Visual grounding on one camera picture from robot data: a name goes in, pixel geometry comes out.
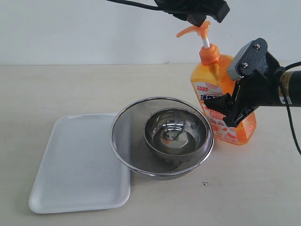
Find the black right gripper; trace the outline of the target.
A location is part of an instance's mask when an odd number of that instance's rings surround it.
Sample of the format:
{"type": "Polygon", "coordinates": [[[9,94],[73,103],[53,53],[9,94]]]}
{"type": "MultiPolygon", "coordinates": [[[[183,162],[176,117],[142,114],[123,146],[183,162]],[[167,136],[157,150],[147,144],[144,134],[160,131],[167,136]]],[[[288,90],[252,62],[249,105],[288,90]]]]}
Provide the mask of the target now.
{"type": "Polygon", "coordinates": [[[223,121],[228,127],[236,128],[260,106],[286,105],[284,85],[280,81],[282,69],[260,72],[255,69],[250,75],[234,70],[231,79],[236,81],[232,96],[230,93],[205,100],[207,108],[225,115],[223,121]]]}

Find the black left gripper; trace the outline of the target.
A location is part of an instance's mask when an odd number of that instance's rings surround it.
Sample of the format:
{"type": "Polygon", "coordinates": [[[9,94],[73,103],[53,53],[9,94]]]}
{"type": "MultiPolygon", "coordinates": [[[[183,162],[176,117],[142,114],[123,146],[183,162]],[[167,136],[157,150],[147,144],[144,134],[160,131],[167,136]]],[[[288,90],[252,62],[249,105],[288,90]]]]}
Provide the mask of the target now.
{"type": "Polygon", "coordinates": [[[201,26],[207,16],[221,23],[230,8],[225,0],[154,0],[164,12],[187,21],[193,26],[201,26]]]}

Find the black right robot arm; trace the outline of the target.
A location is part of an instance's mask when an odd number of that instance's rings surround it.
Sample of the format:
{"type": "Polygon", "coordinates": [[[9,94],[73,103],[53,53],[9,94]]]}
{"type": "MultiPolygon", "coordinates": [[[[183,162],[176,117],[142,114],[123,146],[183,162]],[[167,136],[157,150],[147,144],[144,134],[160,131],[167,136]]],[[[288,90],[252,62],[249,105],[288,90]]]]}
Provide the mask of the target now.
{"type": "Polygon", "coordinates": [[[301,106],[301,72],[279,71],[274,75],[255,72],[235,83],[233,93],[205,100],[207,108],[223,114],[228,127],[237,127],[260,106],[285,106],[282,85],[288,104],[301,106]]]}

